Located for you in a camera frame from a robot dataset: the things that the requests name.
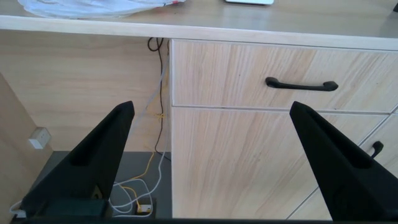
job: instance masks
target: drawer front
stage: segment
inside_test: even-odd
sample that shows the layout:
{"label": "drawer front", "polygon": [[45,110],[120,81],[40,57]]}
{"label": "drawer front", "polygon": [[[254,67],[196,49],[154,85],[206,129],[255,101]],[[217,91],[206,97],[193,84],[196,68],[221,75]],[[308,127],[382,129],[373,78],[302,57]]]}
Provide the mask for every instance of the drawer front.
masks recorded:
{"label": "drawer front", "polygon": [[[360,142],[384,116],[324,117]],[[175,218],[287,218],[317,187],[288,112],[172,108]]]}
{"label": "drawer front", "polygon": [[[375,158],[378,163],[398,177],[398,115],[394,114],[362,145],[369,155],[374,152],[372,145],[376,141],[384,148]],[[293,220],[331,220],[325,200],[319,189],[303,203],[290,217]]]}
{"label": "drawer front", "polygon": [[[227,42],[173,41],[174,105],[392,111],[398,101],[398,53]],[[281,83],[335,91],[271,88]]]}

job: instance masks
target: black handle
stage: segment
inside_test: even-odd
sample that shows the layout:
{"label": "black handle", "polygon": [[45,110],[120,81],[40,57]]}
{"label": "black handle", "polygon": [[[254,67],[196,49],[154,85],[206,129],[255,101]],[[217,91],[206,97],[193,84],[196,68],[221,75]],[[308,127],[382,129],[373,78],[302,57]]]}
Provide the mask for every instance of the black handle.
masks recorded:
{"label": "black handle", "polygon": [[274,77],[267,77],[266,84],[272,88],[285,88],[290,90],[335,91],[338,88],[338,85],[333,81],[325,82],[323,86],[303,86],[281,83]]}
{"label": "black handle", "polygon": [[372,147],[374,149],[374,153],[372,155],[372,158],[374,159],[381,152],[381,150],[383,149],[384,145],[380,141],[377,141],[377,142],[373,143]]}

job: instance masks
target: wooden panel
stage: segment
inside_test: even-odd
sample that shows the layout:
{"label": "wooden panel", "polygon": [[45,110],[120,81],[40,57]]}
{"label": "wooden panel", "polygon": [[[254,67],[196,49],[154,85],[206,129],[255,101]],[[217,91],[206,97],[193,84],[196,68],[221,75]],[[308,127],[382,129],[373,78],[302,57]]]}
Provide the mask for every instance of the wooden panel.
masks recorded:
{"label": "wooden panel", "polygon": [[289,217],[290,220],[331,220],[329,209],[326,206],[319,189]]}
{"label": "wooden panel", "polygon": [[[362,145],[361,148],[368,154],[372,154],[373,143],[381,141],[384,148],[375,160],[388,171],[398,177],[398,115],[390,118]],[[318,189],[292,216],[291,219],[331,219],[328,208]]]}
{"label": "wooden panel", "polygon": [[[390,112],[398,101],[398,54],[343,49],[174,40],[174,105]],[[283,90],[334,81],[332,92]]]}
{"label": "wooden panel", "polygon": [[270,7],[187,0],[125,18],[39,18],[0,1],[0,29],[398,50],[395,0],[278,0]]}
{"label": "wooden panel", "polygon": [[29,144],[36,125],[1,74],[0,105],[0,223],[8,223],[10,206],[29,191],[52,150]]}
{"label": "wooden panel", "polygon": [[[159,56],[146,38],[4,30],[0,36],[2,72],[35,123],[49,129],[56,151],[72,150],[119,103],[133,101],[135,122],[159,84]],[[166,53],[163,46],[164,61]],[[160,112],[159,97],[148,111],[126,151],[155,146],[160,123],[151,113]]]}
{"label": "wooden panel", "polygon": [[[360,142],[384,116],[325,114]],[[175,218],[287,218],[317,183],[288,113],[172,108]]]}

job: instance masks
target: wood grain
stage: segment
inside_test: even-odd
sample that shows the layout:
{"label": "wood grain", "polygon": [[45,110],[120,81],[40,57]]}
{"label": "wood grain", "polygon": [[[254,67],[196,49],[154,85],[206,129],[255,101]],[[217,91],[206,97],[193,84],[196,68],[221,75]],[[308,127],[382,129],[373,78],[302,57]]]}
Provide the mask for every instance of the wood grain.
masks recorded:
{"label": "wood grain", "polygon": [[[384,116],[325,114],[360,142]],[[174,218],[287,218],[317,187],[289,114],[172,108]]]}
{"label": "wood grain", "polygon": [[[2,72],[35,123],[49,129],[56,151],[72,150],[119,103],[133,101],[136,122],[159,84],[159,56],[146,38],[6,30],[0,36]],[[164,44],[164,61],[166,54]],[[158,96],[126,151],[153,150],[160,123],[152,113],[160,113]]]}
{"label": "wood grain", "polygon": [[[373,143],[381,141],[384,148],[375,160],[398,177],[398,140],[396,133],[398,133],[398,115],[393,114],[361,145],[361,148],[370,155],[374,152]],[[318,189],[290,219],[330,220],[331,217],[320,190]]]}
{"label": "wood grain", "polygon": [[278,0],[272,6],[187,0],[127,18],[39,18],[0,1],[0,29],[398,50],[395,0]]}
{"label": "wood grain", "polygon": [[29,191],[52,150],[29,144],[36,125],[1,74],[0,105],[0,223],[9,223],[10,206]]}
{"label": "wood grain", "polygon": [[289,217],[289,220],[331,220],[325,199],[319,189],[316,189],[306,201]]}
{"label": "wood grain", "polygon": [[[173,40],[175,106],[289,109],[299,101],[317,110],[390,112],[398,101],[398,54],[361,50]],[[335,91],[283,90],[282,83]]]}

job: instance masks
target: floor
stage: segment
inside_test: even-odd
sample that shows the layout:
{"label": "floor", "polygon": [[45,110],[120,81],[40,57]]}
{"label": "floor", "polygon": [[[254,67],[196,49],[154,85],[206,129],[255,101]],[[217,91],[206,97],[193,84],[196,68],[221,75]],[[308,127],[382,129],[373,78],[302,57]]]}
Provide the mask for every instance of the floor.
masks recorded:
{"label": "floor", "polygon": [[[39,177],[36,180],[38,183],[42,180],[66,155],[68,152],[53,152],[50,159],[47,161],[45,167],[41,171]],[[151,156],[151,152],[125,152],[123,153],[122,159],[120,161],[118,174],[116,175],[116,181],[120,182],[127,180],[131,177],[141,175],[144,173],[148,160]],[[142,179],[146,182],[149,190],[152,190],[159,178],[158,165],[161,155],[155,154],[148,172]],[[172,217],[172,184],[171,184],[171,163],[170,161],[164,159],[161,165],[162,179],[159,186],[152,194],[152,198],[157,201],[157,208],[155,210],[156,218],[171,218]],[[135,181],[127,183],[125,186],[133,188],[138,195],[146,193],[146,189],[142,182]],[[114,205],[122,205],[128,202],[126,194],[120,189],[115,188],[111,194],[111,200]]]}

